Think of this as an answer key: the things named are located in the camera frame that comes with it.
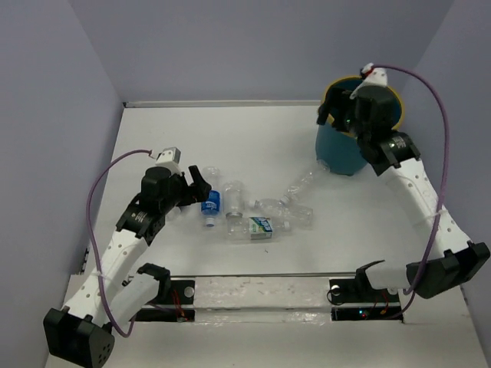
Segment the blue label plastic bottle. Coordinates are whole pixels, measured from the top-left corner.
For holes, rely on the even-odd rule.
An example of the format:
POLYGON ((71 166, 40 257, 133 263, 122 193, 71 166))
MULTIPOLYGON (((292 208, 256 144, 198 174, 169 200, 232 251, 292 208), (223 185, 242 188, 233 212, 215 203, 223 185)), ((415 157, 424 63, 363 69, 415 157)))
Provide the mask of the blue label plastic bottle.
POLYGON ((204 225, 207 228, 213 228, 216 226, 217 218, 221 213, 221 194, 220 192, 212 189, 209 192, 208 199, 201 203, 200 213, 203 217, 204 225))

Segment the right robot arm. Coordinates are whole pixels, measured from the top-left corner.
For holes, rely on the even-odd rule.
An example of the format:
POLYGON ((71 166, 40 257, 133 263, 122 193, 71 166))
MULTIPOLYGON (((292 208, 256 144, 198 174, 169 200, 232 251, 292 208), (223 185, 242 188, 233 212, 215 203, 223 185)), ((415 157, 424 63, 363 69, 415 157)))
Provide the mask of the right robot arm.
POLYGON ((490 258, 484 242, 474 242, 439 205, 420 151, 408 134, 396 129, 397 98, 388 87, 358 90, 331 85, 318 108, 317 123, 346 133, 377 177, 395 194, 423 248, 419 261, 380 260, 356 271, 354 294, 363 301, 381 289, 406 289, 430 299, 464 284, 490 258))

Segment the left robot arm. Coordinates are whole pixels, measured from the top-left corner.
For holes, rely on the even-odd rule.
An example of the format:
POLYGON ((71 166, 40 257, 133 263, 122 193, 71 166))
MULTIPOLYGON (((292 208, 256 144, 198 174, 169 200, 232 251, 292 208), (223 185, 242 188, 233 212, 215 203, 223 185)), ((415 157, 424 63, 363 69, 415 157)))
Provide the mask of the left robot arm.
POLYGON ((102 367, 115 337, 128 337, 131 321, 148 302, 165 301, 170 271, 146 263, 129 278, 133 265, 150 247, 176 207, 204 202, 211 186, 197 166, 190 166, 192 182, 168 166, 146 170, 140 191, 116 224, 103 253, 94 251, 95 269, 60 309, 50 309, 43 326, 49 353, 82 367, 102 367))

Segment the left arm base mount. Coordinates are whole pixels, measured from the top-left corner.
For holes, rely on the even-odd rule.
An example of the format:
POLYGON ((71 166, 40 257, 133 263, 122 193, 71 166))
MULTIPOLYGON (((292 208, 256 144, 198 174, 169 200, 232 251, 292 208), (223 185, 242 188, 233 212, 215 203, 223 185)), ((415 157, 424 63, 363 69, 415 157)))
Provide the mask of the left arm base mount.
POLYGON ((146 263, 137 270, 159 283, 157 295, 137 313, 136 322, 186 323, 195 320, 195 281, 177 280, 170 270, 146 263))

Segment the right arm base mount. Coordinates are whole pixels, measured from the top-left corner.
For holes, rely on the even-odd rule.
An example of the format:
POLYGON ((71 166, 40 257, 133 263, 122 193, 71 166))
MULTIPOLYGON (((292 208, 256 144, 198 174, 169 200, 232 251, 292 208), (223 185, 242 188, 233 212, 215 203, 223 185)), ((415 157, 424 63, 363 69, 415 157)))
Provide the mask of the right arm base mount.
POLYGON ((359 267, 354 277, 329 280, 326 299, 331 305, 333 321, 404 320, 398 294, 388 289, 373 289, 366 270, 381 261, 374 261, 359 267))

